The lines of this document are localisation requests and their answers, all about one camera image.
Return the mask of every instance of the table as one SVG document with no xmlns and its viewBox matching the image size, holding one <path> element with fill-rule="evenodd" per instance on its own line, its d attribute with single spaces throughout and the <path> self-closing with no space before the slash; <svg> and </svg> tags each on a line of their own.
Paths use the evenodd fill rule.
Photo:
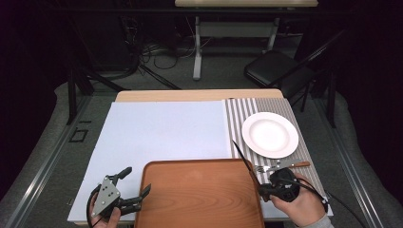
<svg viewBox="0 0 403 228">
<path fill-rule="evenodd" d="M 175 6 L 182 8 L 309 8 L 316 7 L 317 0 L 176 0 Z M 195 23 L 195 67 L 193 79 L 202 76 L 201 36 L 208 37 L 269 37 L 267 50 L 273 49 L 279 18 L 273 22 L 201 22 Z"/>
<path fill-rule="evenodd" d="M 123 91 L 115 101 L 88 164 L 69 221 L 85 224 L 83 203 L 88 193 L 104 177 L 102 175 L 113 175 L 127 166 L 137 165 L 130 175 L 118 182 L 117 188 L 124 199 L 137 196 L 143 167 L 148 162 L 238 158 L 230 139 L 240 145 L 251 162 L 273 164 L 276 160 L 257 156 L 248 149 L 239 132 L 248 115 L 264 110 L 282 114 L 295 125 L 299 134 L 298 148 L 287 158 L 311 162 L 310 167 L 296 171 L 312 180 L 324 196 L 291 106 L 277 89 Z M 260 182 L 267 182 L 267 179 L 267 174 L 259 175 Z M 266 221 L 288 219 L 271 201 L 262 201 L 261 207 Z M 122 217 L 122 222 L 132 223 L 133 219 L 133 214 L 129 214 Z"/>
</svg>

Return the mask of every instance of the brown tray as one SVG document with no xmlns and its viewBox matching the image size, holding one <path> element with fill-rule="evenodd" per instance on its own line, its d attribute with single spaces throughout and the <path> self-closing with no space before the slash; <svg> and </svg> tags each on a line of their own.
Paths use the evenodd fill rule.
<svg viewBox="0 0 403 228">
<path fill-rule="evenodd" d="M 259 195 L 242 160 L 152 161 L 151 191 L 136 228 L 264 227 Z"/>
</svg>

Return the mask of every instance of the hand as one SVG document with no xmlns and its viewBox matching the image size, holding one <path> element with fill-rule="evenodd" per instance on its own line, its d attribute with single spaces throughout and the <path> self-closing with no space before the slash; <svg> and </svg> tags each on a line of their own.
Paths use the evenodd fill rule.
<svg viewBox="0 0 403 228">
<path fill-rule="evenodd" d="M 307 180 L 299 173 L 295 173 L 298 179 Z M 325 210 L 320 199 L 308 189 L 300 187 L 299 195 L 292 202 L 286 202 L 278 197 L 270 196 L 275 207 L 287 214 L 296 226 L 307 226 L 323 218 Z"/>
<path fill-rule="evenodd" d="M 92 199 L 91 204 L 89 205 L 89 213 L 92 213 L 94 209 L 95 201 L 98 197 L 98 193 L 96 193 Z M 121 218 L 121 210 L 117 207 L 113 208 L 112 215 L 110 215 L 109 221 L 102 218 L 101 216 L 97 216 L 95 218 L 91 217 L 91 224 L 94 228 L 116 228 L 118 226 L 118 222 Z"/>
</svg>

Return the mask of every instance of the chair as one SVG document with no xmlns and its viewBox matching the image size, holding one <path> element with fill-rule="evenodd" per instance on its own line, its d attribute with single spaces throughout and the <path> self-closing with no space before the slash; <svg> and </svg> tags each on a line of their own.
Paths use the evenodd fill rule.
<svg viewBox="0 0 403 228">
<path fill-rule="evenodd" d="M 300 62 L 281 52 L 269 50 L 258 59 L 248 64 L 244 68 L 243 74 L 260 87 L 280 89 L 284 98 L 288 100 L 305 87 L 303 95 L 297 98 L 297 100 L 292 104 L 296 104 L 301 98 L 303 98 L 301 107 L 301 111 L 303 111 L 309 93 L 310 83 L 316 78 L 316 76 L 326 72 L 326 69 L 313 71 L 308 68 L 307 65 L 336 43 L 344 32 L 345 30 L 342 30 L 336 34 L 323 46 L 315 50 Z"/>
</svg>

